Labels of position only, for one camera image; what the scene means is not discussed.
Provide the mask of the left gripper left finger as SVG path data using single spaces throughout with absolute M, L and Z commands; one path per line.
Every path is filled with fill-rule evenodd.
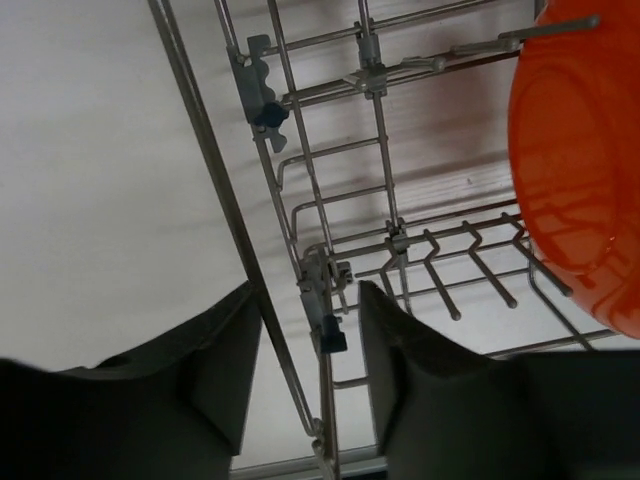
M 226 479 L 240 453 L 261 315 L 242 284 L 95 367 L 1 362 L 5 479 Z

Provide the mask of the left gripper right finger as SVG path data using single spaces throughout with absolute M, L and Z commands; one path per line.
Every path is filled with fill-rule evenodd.
M 639 354 L 495 360 L 359 285 L 379 451 L 392 479 L 635 479 Z

